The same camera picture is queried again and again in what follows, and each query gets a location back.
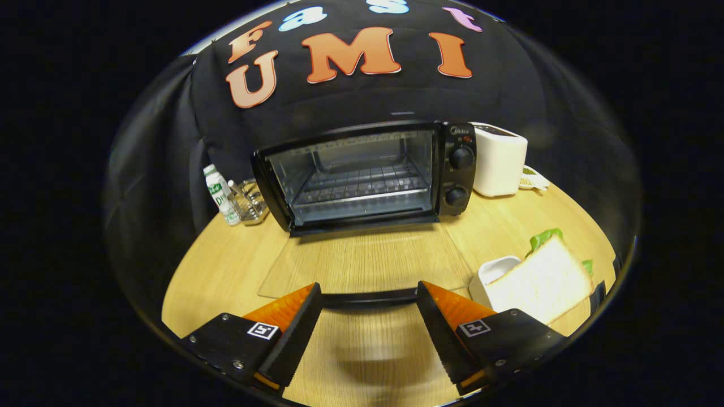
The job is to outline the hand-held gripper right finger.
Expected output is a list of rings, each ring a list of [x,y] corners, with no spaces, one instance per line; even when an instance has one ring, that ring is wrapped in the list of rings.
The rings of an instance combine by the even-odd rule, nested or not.
[[[568,340],[520,309],[496,312],[426,281],[418,283],[417,306],[460,396],[522,376]]]

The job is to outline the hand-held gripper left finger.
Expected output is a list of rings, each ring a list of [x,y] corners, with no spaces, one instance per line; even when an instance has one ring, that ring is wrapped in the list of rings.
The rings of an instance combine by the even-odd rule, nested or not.
[[[181,345],[234,382],[280,395],[297,371],[322,306],[320,285],[312,283],[242,317],[220,313]]]

